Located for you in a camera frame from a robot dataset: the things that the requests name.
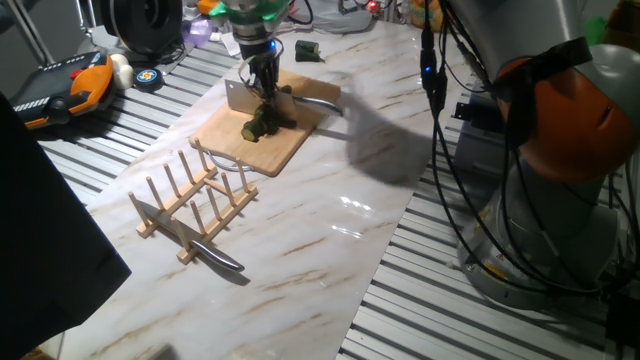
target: orange device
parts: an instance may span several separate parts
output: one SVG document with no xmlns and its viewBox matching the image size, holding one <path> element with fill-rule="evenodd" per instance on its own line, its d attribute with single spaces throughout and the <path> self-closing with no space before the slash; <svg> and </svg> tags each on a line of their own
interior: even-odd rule
<svg viewBox="0 0 640 360">
<path fill-rule="evenodd" d="M 218 0 L 200 0 L 198 1 L 198 10 L 200 10 L 200 13 L 202 15 L 209 16 L 211 10 L 213 10 L 214 7 L 218 6 L 218 3 Z"/>
<path fill-rule="evenodd" d="M 111 58 L 94 51 L 32 73 L 10 102 L 29 129 L 65 124 L 106 107 L 115 94 Z"/>
</svg>

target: black cable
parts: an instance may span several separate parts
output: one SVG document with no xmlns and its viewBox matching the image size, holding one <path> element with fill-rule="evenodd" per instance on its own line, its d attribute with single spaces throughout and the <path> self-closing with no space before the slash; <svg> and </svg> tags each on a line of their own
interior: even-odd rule
<svg viewBox="0 0 640 360">
<path fill-rule="evenodd" d="M 509 145 L 506 141 L 507 135 L 506 133 L 504 134 L 505 136 L 505 151 L 508 151 L 509 149 Z M 536 207 L 533 205 L 533 199 L 531 198 L 531 194 L 529 193 L 529 188 L 527 187 L 527 183 L 524 179 L 524 172 L 522 171 L 522 165 L 520 164 L 520 159 L 518 156 L 518 152 L 517 151 L 513 151 L 512 152 L 515 156 L 515 162 L 516 162 L 516 169 L 518 170 L 518 177 L 520 178 L 520 185 L 522 186 L 522 193 L 525 196 L 525 199 L 529 205 L 529 209 L 531 210 L 531 214 L 533 215 L 533 219 L 536 222 L 536 225 L 539 228 L 540 233 L 542 234 L 542 236 L 545 238 L 545 240 L 549 241 L 549 247 L 551 248 L 551 251 L 553 252 L 554 256 L 556 257 L 556 259 L 558 260 L 558 264 L 560 265 L 560 267 L 562 267 L 564 269 L 564 271 L 567 273 L 567 275 L 569 275 L 569 277 L 571 278 L 571 280 L 573 280 L 576 284 L 582 286 L 583 288 L 587 288 L 589 286 L 585 286 L 585 284 L 582 283 L 582 281 L 573 273 L 573 271 L 571 269 L 569 269 L 569 266 L 567 265 L 567 263 L 564 261 L 564 259 L 562 259 L 562 257 L 560 256 L 560 253 L 558 252 L 558 250 L 555 248 L 555 246 L 553 245 L 552 241 L 550 240 L 550 238 L 548 237 L 549 234 L 547 233 L 547 229 L 544 226 L 544 223 L 542 222 L 542 217 L 540 216 L 540 213 L 538 213 L 538 210 L 536 209 Z M 502 202 L 505 202 L 506 197 L 506 182 L 503 183 L 503 198 L 502 198 Z M 506 204 L 503 205 L 504 207 L 504 219 L 505 219 L 505 226 L 508 226 L 508 214 L 506 212 Z M 548 281 L 553 281 L 553 279 L 549 278 L 548 276 L 544 275 L 541 271 L 539 271 L 522 253 L 522 251 L 520 250 L 520 247 L 518 246 L 518 244 L 513 241 L 511 243 L 511 247 L 513 247 L 513 249 L 516 251 L 516 253 L 518 254 L 518 256 L 520 257 L 520 259 L 522 260 L 523 263 L 525 263 L 527 266 L 529 266 L 529 268 L 531 268 L 531 270 L 533 272 L 535 272 L 538 276 L 544 278 L 545 280 Z M 594 289 L 595 293 L 598 293 L 600 291 L 600 289 Z"/>
<path fill-rule="evenodd" d="M 627 189 L 629 189 L 629 206 L 631 207 L 631 215 L 633 215 L 633 217 L 637 219 L 638 214 L 636 210 L 636 198 L 633 196 L 633 184 L 631 184 L 631 160 L 627 161 L 627 163 L 624 164 L 624 175 L 627 180 Z M 611 187 L 613 188 L 613 174 L 611 174 Z"/>
<path fill-rule="evenodd" d="M 633 187 L 631 187 L 630 185 L 631 185 L 631 182 L 630 181 L 627 182 L 627 187 L 628 187 L 628 191 L 629 191 L 629 201 L 631 202 L 631 199 L 633 199 L 634 195 L 633 195 Z M 631 282 L 631 280 L 633 280 L 635 274 L 638 272 L 638 268 L 640 267 L 640 251 L 638 251 L 638 250 L 640 250 L 640 225 L 638 225 L 637 214 L 634 216 L 634 215 L 632 215 L 634 213 L 633 211 L 631 211 L 631 213 L 629 212 L 629 209 L 624 204 L 624 202 L 620 198 L 620 195 L 618 195 L 617 191 L 613 192 L 613 196 L 615 197 L 616 201 L 618 202 L 618 205 L 620 205 L 620 208 L 624 212 L 624 214 L 627 217 L 627 219 L 629 219 L 629 226 L 631 227 L 631 233 L 633 235 L 634 242 L 635 242 L 635 245 L 636 245 L 636 248 L 635 248 L 636 258 L 635 258 L 635 260 L 633 262 L 633 265 L 631 266 L 631 270 L 629 270 L 629 272 L 627 272 L 627 274 L 625 275 L 624 280 L 621 280 L 620 284 L 616 285 L 617 289 L 621 289 L 624 286 L 626 286 L 629 282 Z"/>
<path fill-rule="evenodd" d="M 615 191 L 613 187 L 613 174 L 609 174 L 609 184 L 607 187 L 609 188 L 609 209 L 613 209 L 613 192 Z"/>
<path fill-rule="evenodd" d="M 566 183 L 562 183 L 562 186 L 563 186 L 563 187 L 564 187 L 568 192 L 570 192 L 571 194 L 573 194 L 573 196 L 577 197 L 578 199 L 580 199 L 581 201 L 583 201 L 583 202 L 584 202 L 584 203 L 586 203 L 587 205 L 589 205 L 589 206 L 598 206 L 598 204 L 597 204 L 597 203 L 591 202 L 591 201 L 589 201 L 589 200 L 585 199 L 582 195 L 578 194 L 578 193 L 577 193 L 575 190 L 573 190 L 573 189 L 571 188 L 571 186 L 569 186 L 568 184 L 566 184 Z"/>
<path fill-rule="evenodd" d="M 445 10 L 443 12 L 443 14 L 444 14 L 443 18 L 444 17 L 448 17 L 449 18 L 448 21 L 451 21 L 451 19 L 455 15 L 455 12 L 453 12 L 453 8 L 450 8 L 448 11 Z M 467 46 L 464 44 L 464 42 L 462 42 L 460 40 L 460 38 L 458 38 L 458 35 L 456 34 L 456 30 L 458 30 L 462 34 L 462 32 L 465 31 L 464 30 L 464 26 L 462 26 L 462 24 L 459 24 L 459 26 L 457 28 L 454 26 L 454 29 L 452 29 L 452 31 L 451 31 L 451 36 L 453 37 L 453 40 L 456 42 L 457 47 L 460 50 L 460 53 L 464 57 L 464 59 L 467 62 L 467 64 L 471 67 L 471 69 L 476 74 L 478 79 L 482 81 L 482 84 L 483 84 L 484 88 L 485 89 L 489 88 L 489 86 L 491 85 L 491 82 L 489 81 L 487 70 L 485 69 L 484 65 L 479 61 L 480 55 L 477 53 L 477 49 L 475 49 L 475 44 L 473 44 L 473 42 L 470 42 L 470 45 L 473 45 L 472 49 L 475 49 L 474 53 L 471 53 L 469 51 L 469 49 L 467 49 Z M 477 90 L 472 90 L 472 89 L 467 88 L 466 86 L 464 86 L 460 82 L 460 80 L 458 80 L 458 78 L 453 73 L 453 70 L 451 70 L 451 67 L 449 67 L 448 64 L 447 64 L 447 68 L 451 72 L 451 75 L 456 80 L 456 82 L 458 84 L 460 84 L 460 86 L 462 86 L 467 91 L 472 92 L 472 93 L 482 93 L 482 92 L 486 91 L 486 90 L 477 91 Z"/>
<path fill-rule="evenodd" d="M 524 253 L 520 249 L 520 246 L 516 242 L 515 236 L 513 235 L 513 232 L 511 231 L 511 224 L 509 223 L 509 212 L 507 211 L 506 198 L 507 198 L 507 181 L 508 181 L 508 178 L 509 178 L 509 168 L 508 168 L 508 162 L 509 162 L 509 139 L 508 139 L 506 134 L 504 136 L 504 162 L 505 162 L 505 164 L 504 164 L 503 173 L 502 173 L 501 199 L 500 199 L 500 205 L 501 205 L 501 208 L 502 208 L 502 220 L 504 222 L 504 227 L 505 227 L 505 231 L 507 233 L 507 239 L 509 240 L 509 245 L 514 250 L 516 255 L 518 255 L 518 257 L 520 258 L 520 261 L 517 261 L 517 260 L 511 258 L 511 256 L 502 247 L 496 246 L 496 244 L 494 244 L 494 246 L 496 246 L 496 248 L 498 248 L 498 250 L 504 255 L 505 258 L 507 258 L 507 260 L 509 260 L 509 262 L 511 262 L 511 264 L 513 266 L 515 266 L 518 270 L 522 271 L 525 275 L 527 275 L 528 277 L 532 278 L 533 280 L 548 286 L 550 288 L 550 290 L 552 290 L 552 291 L 550 291 L 552 293 L 553 292 L 560 292 L 563 295 L 572 295 L 572 296 L 585 296 L 585 295 L 597 295 L 597 294 L 599 294 L 601 292 L 600 289 L 582 290 L 582 289 L 574 289 L 574 288 L 570 288 L 570 287 L 558 284 L 553 279 L 551 279 L 548 276 L 544 275 L 540 270 L 538 270 L 535 266 L 533 266 L 533 264 L 531 264 L 531 262 L 529 262 L 529 260 L 526 258 L 526 256 L 524 255 Z M 528 270 L 524 270 L 524 267 L 521 265 L 521 263 L 526 264 L 531 269 L 531 271 L 533 271 L 533 274 Z"/>
<path fill-rule="evenodd" d="M 440 36 L 444 37 L 444 38 L 446 38 L 446 32 L 447 32 L 447 27 L 448 27 L 448 20 L 447 19 L 448 19 L 447 17 L 443 17 L 442 31 L 440 32 L 440 34 L 441 34 Z M 440 52 L 441 59 L 444 59 L 446 57 L 446 48 L 443 47 L 443 46 L 440 46 L 440 50 L 441 50 L 441 52 Z M 444 62 L 440 67 L 440 71 L 444 71 Z M 467 242 L 464 240 L 464 237 L 462 236 L 462 233 L 458 229 L 458 226 L 455 223 L 455 220 L 453 219 L 453 216 L 451 215 L 451 211 L 449 210 L 449 206 L 448 206 L 447 201 L 446 201 L 446 199 L 444 197 L 444 193 L 442 192 L 442 186 L 440 185 L 440 180 L 439 180 L 439 177 L 438 177 L 438 170 L 437 170 L 438 168 L 436 166 L 436 160 L 437 160 L 436 151 L 437 151 L 438 137 L 440 138 L 441 147 L 442 147 L 443 153 L 445 155 L 445 159 L 447 160 L 447 163 L 449 165 L 449 169 L 451 171 L 451 175 L 456 180 L 456 184 L 458 185 L 460 193 L 462 194 L 463 198 L 467 202 L 467 205 L 471 209 L 472 213 L 475 215 L 476 221 L 478 222 L 480 227 L 483 229 L 483 231 L 485 231 L 485 234 L 487 235 L 487 237 L 492 239 L 493 240 L 492 242 L 495 242 L 495 239 L 493 238 L 493 235 L 491 234 L 489 229 L 487 229 L 486 225 L 484 224 L 484 222 L 480 218 L 480 216 L 479 216 L 478 212 L 476 211 L 475 207 L 471 203 L 471 200 L 469 199 L 469 196 L 468 196 L 466 190 L 464 189 L 464 186 L 462 185 L 462 182 L 460 181 L 458 173 L 455 171 L 455 169 L 453 167 L 453 163 L 451 161 L 451 156 L 450 156 L 449 151 L 447 149 L 447 145 L 446 145 L 446 142 L 444 140 L 444 134 L 442 132 L 442 128 L 440 126 L 440 121 L 439 121 L 440 112 L 441 112 L 442 109 L 437 104 L 437 101 L 434 98 L 428 96 L 428 100 L 430 102 L 431 111 L 432 111 L 433 120 L 434 120 L 433 140 L 432 140 L 432 144 L 431 144 L 431 165 L 432 165 L 431 168 L 433 170 L 433 179 L 434 179 L 434 182 L 435 182 L 435 185 L 436 185 L 436 190 L 438 191 L 438 195 L 440 197 L 440 201 L 442 202 L 442 206 L 444 208 L 445 214 L 447 215 L 447 219 L 449 220 L 449 223 L 451 224 L 454 232 L 456 233 L 456 236 L 460 240 L 460 243 L 465 248 L 465 250 L 467 251 L 469 256 L 472 258 L 472 260 L 476 263 L 476 265 L 478 265 L 486 274 L 489 274 L 491 277 L 493 277 L 497 281 L 505 283 L 507 285 L 513 286 L 513 287 L 521 289 L 521 290 L 525 290 L 525 291 L 531 291 L 531 292 L 536 292 L 536 293 L 546 293 L 547 292 L 546 290 L 524 286 L 524 285 L 512 282 L 510 280 L 507 280 L 507 279 L 504 278 L 504 276 L 500 276 L 500 275 L 496 274 L 493 270 L 489 269 L 484 263 L 482 263 L 482 261 L 480 261 L 480 259 L 476 256 L 476 254 L 473 252 L 473 250 L 471 250 L 471 248 L 469 247 L 469 244 L 467 244 Z"/>
<path fill-rule="evenodd" d="M 391 4 L 393 4 L 393 0 L 387 1 L 387 3 L 383 7 L 381 7 L 380 9 L 386 10 L 389 6 L 391 6 Z"/>
<path fill-rule="evenodd" d="M 460 35 L 467 41 L 469 46 L 471 46 L 471 51 L 473 51 L 473 54 L 476 56 L 478 61 L 482 63 L 482 57 L 480 56 L 480 51 L 478 51 L 476 44 L 473 42 L 473 40 L 471 39 L 471 36 L 467 32 L 467 30 L 464 28 L 464 24 L 462 24 L 462 21 L 456 14 L 455 10 L 453 9 L 453 6 L 451 6 L 451 3 L 449 3 L 449 0 L 439 0 L 439 1 L 440 1 L 440 5 L 442 5 L 443 11 L 446 11 L 451 15 L 451 20 L 453 20 L 454 28 L 458 30 L 458 32 L 460 32 Z"/>
<path fill-rule="evenodd" d="M 458 83 L 458 85 L 460 85 L 463 89 L 465 89 L 468 92 L 474 93 L 474 94 L 482 94 L 487 92 L 487 90 L 473 90 L 473 89 L 469 89 L 466 85 L 464 85 L 456 76 L 456 74 L 453 72 L 453 70 L 451 70 L 451 67 L 449 66 L 449 63 L 447 63 L 446 61 L 444 62 L 444 64 L 447 66 L 447 69 L 449 69 L 449 73 L 451 74 L 451 76 L 453 76 L 453 79 Z"/>
<path fill-rule="evenodd" d="M 289 6 L 293 5 L 295 2 L 296 2 L 295 0 L 292 0 L 289 3 Z M 313 9 L 311 9 L 311 4 L 309 4 L 309 0 L 304 0 L 304 3 L 307 5 L 307 9 L 309 10 L 309 20 L 308 21 L 301 21 L 301 20 L 298 20 L 298 19 L 292 17 L 291 15 L 289 15 L 288 18 L 292 23 L 295 23 L 295 24 L 298 24 L 298 25 L 311 25 L 311 23 L 313 22 Z"/>
</svg>

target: wooden cutting board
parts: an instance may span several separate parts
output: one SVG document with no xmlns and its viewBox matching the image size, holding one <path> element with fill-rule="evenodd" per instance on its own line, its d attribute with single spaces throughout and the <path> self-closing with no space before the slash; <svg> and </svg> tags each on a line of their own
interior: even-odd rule
<svg viewBox="0 0 640 360">
<path fill-rule="evenodd" d="M 278 85 L 290 85 L 293 95 L 314 97 L 333 103 L 340 97 L 340 87 L 336 85 L 284 70 L 280 70 Z M 259 173 L 273 177 L 280 173 L 324 118 L 324 114 L 298 105 L 293 118 L 298 122 L 298 128 L 281 128 L 275 135 L 262 136 L 255 143 L 244 140 L 240 135 L 244 123 L 252 118 L 253 115 L 231 110 L 225 103 L 189 138 L 189 142 L 195 147 L 194 139 L 198 138 L 202 147 L 212 154 L 230 160 L 240 158 L 243 163 L 253 166 Z"/>
</svg>

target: small round object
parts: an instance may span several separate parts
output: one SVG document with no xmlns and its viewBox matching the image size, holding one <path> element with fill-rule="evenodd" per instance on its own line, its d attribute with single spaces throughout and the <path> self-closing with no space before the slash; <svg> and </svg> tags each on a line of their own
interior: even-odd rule
<svg viewBox="0 0 640 360">
<path fill-rule="evenodd" d="M 248 128 L 244 128 L 242 129 L 242 131 L 240 132 L 242 134 L 242 137 L 247 140 L 247 141 L 251 141 L 251 142 L 255 142 L 256 141 L 256 136 L 254 133 L 251 132 L 251 130 L 249 130 Z"/>
<path fill-rule="evenodd" d="M 69 79 L 75 80 L 78 77 L 78 75 L 80 75 L 81 72 L 82 72 L 82 69 L 73 70 L 71 74 L 69 74 Z"/>
<path fill-rule="evenodd" d="M 142 92 L 154 92 L 164 85 L 162 73 L 155 69 L 146 69 L 136 74 L 133 83 Z"/>
</svg>

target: black cloth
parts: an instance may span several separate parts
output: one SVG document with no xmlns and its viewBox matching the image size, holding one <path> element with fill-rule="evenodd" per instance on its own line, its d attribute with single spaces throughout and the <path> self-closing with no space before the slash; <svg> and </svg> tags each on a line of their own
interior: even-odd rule
<svg viewBox="0 0 640 360">
<path fill-rule="evenodd" d="M 131 271 L 0 93 L 0 359 L 83 323 Z"/>
</svg>

